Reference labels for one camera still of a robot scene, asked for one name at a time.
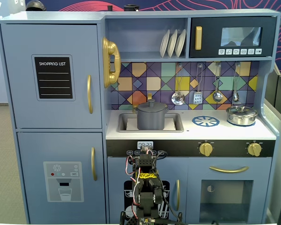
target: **gray floor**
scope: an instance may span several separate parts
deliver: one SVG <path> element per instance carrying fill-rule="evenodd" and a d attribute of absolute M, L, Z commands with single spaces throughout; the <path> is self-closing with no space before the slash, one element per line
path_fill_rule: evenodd
<path fill-rule="evenodd" d="M 26 224 L 8 106 L 0 106 L 0 223 Z"/>

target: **gray cooking pot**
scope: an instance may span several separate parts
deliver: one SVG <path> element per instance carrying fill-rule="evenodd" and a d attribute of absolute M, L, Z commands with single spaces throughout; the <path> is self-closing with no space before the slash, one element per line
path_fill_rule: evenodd
<path fill-rule="evenodd" d="M 139 130 L 163 130 L 164 115 L 168 111 L 164 103 L 149 99 L 137 106 L 137 128 Z"/>
<path fill-rule="evenodd" d="M 227 110 L 227 121 L 239 126 L 252 125 L 258 112 L 246 106 L 231 106 Z"/>

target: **blue wall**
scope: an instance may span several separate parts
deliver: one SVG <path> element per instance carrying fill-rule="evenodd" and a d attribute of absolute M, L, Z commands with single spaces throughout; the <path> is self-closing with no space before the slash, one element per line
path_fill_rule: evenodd
<path fill-rule="evenodd" d="M 145 11 L 270 8 L 281 12 L 281 0 L 42 0 L 48 11 L 104 11 L 113 5 L 114 11 L 123 11 L 126 4 L 136 4 Z M 281 71 L 281 28 L 276 63 Z"/>

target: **colorful tile backsplash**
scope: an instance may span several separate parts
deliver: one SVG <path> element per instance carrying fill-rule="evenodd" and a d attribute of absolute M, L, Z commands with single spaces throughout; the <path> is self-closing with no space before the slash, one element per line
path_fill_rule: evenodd
<path fill-rule="evenodd" d="M 148 93 L 152 93 L 155 101 L 166 103 L 169 109 L 227 109 L 232 103 L 234 86 L 234 62 L 221 62 L 221 77 L 219 91 L 223 94 L 221 102 L 215 102 L 212 95 L 215 91 L 216 62 L 203 62 L 201 80 L 201 68 L 199 68 L 198 80 L 197 62 L 181 63 L 122 63 L 118 82 L 111 85 L 112 109 L 131 110 L 133 105 L 146 102 Z M 252 107 L 257 86 L 259 62 L 241 62 L 240 74 L 237 82 L 239 102 Z M 185 95 L 185 104 L 174 105 L 171 96 L 178 90 Z M 200 87 L 203 94 L 203 103 L 193 104 L 193 95 Z"/>

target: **play kitchen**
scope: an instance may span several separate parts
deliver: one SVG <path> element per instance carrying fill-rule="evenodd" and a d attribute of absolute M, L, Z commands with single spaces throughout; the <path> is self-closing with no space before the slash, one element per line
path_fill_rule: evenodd
<path fill-rule="evenodd" d="M 279 133 L 263 102 L 281 14 L 65 14 L 0 20 L 27 222 L 130 219 L 125 166 L 146 147 L 162 154 L 160 218 L 176 220 L 168 202 L 188 224 L 264 223 Z"/>

